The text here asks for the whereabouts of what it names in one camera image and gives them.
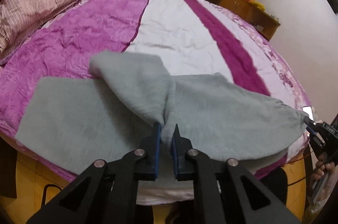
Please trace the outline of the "person's right hand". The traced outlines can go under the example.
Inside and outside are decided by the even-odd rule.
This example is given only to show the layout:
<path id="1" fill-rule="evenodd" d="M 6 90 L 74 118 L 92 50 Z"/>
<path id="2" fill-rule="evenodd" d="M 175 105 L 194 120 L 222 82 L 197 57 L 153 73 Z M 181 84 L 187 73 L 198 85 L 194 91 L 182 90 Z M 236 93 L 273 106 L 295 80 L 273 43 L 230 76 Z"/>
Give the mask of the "person's right hand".
<path id="1" fill-rule="evenodd" d="M 337 182 L 335 163 L 325 163 L 327 157 L 326 152 L 318 157 L 316 167 L 311 175 L 310 187 L 313 204 L 329 198 Z"/>

